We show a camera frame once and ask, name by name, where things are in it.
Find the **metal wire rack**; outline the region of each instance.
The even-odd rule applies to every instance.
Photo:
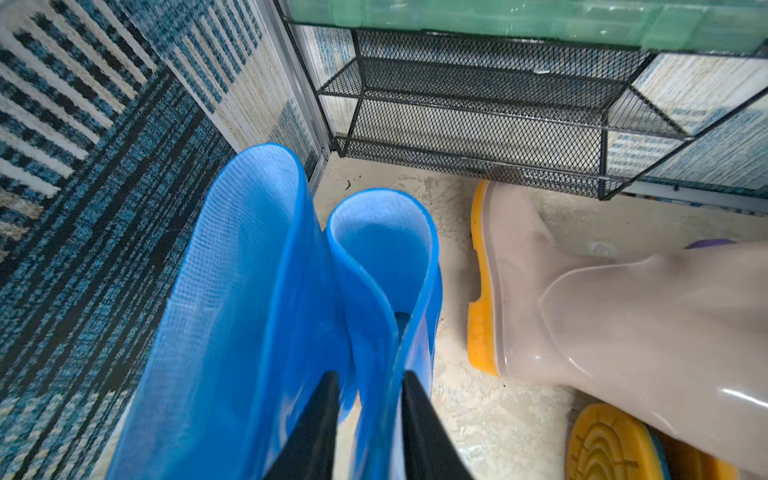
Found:
[[[290,30],[292,22],[283,20]],[[355,100],[346,134],[333,139],[341,157],[601,200],[766,93],[690,135],[632,86],[655,59],[653,52],[442,32],[349,31],[355,58],[315,90],[318,101]],[[673,146],[642,171],[622,172],[632,177],[621,177],[608,168],[609,131],[670,139]]]

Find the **translucent rain boot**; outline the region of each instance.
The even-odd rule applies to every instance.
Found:
[[[248,148],[206,196],[108,478],[262,478],[326,371],[343,418],[352,347],[303,167]]]
[[[481,298],[473,366],[568,385],[692,446],[768,475],[768,243],[616,264],[558,247],[523,187],[472,206]]]
[[[362,403],[350,478],[405,478],[402,378],[413,371],[430,395],[442,306],[437,229],[416,199],[377,188],[336,207],[326,235]]]

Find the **blue object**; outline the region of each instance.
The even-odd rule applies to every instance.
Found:
[[[645,428],[648,431],[648,434],[650,435],[650,439],[654,443],[656,454],[659,455],[659,463],[661,464],[661,474],[664,476],[663,480],[672,480],[672,475],[670,475],[669,462],[667,462],[667,454],[664,452],[664,444],[661,443],[661,439],[659,438],[659,435],[654,430],[648,428],[647,425]]]
[[[249,148],[205,200],[108,477],[261,478],[326,370],[343,418],[352,352],[303,168]]]
[[[694,248],[720,247],[722,245],[731,245],[732,243],[736,243],[736,242],[727,238],[696,240],[691,245],[688,245],[687,247],[685,247],[685,250],[691,250]]]
[[[437,229],[409,195],[374,189],[336,207],[326,234],[362,403],[352,478],[405,478],[401,381],[413,370],[432,391],[442,306]]]

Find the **purple object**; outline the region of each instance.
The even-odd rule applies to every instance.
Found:
[[[693,248],[706,248],[706,247],[719,247],[720,245],[728,245],[730,243],[736,243],[733,240],[727,238],[713,238],[708,240],[697,240],[691,245],[685,247],[685,250],[691,250]]]

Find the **floor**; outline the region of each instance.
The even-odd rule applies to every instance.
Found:
[[[563,478],[569,427],[595,400],[561,386],[526,386],[472,368],[467,305],[479,296],[469,234],[477,180],[352,158],[331,157],[315,194],[322,226],[345,197],[373,187],[422,202],[439,232],[445,299],[437,334],[432,404],[476,480]],[[768,240],[768,217],[616,197],[609,202],[531,190],[554,238],[575,253],[639,260],[703,238]],[[339,427],[334,478],[347,478],[359,404]]]

